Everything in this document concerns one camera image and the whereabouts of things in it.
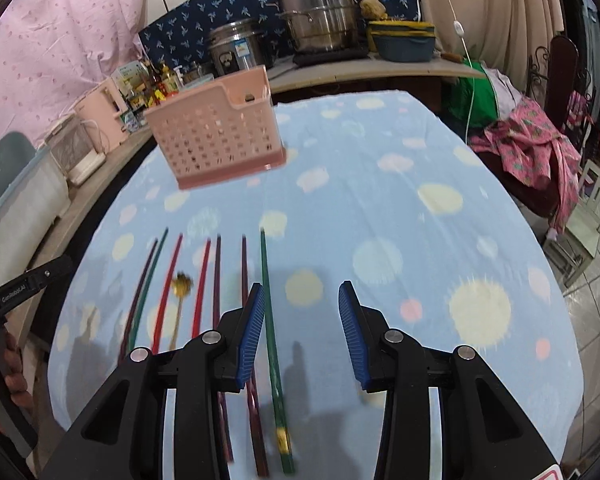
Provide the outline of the person's left hand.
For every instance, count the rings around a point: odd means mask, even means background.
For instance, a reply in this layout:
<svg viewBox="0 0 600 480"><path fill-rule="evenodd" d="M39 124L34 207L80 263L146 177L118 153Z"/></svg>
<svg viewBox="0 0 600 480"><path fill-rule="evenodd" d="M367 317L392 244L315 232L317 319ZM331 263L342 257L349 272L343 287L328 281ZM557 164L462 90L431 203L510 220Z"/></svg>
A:
<svg viewBox="0 0 600 480"><path fill-rule="evenodd" d="M23 408L28 413L33 411L33 398L28 391L28 383L23 375L23 364L21 351L16 338L3 330L5 336L4 362L8 366L8 372L4 374L5 384L12 395L12 402ZM0 431L6 434L4 427L0 424Z"/></svg>

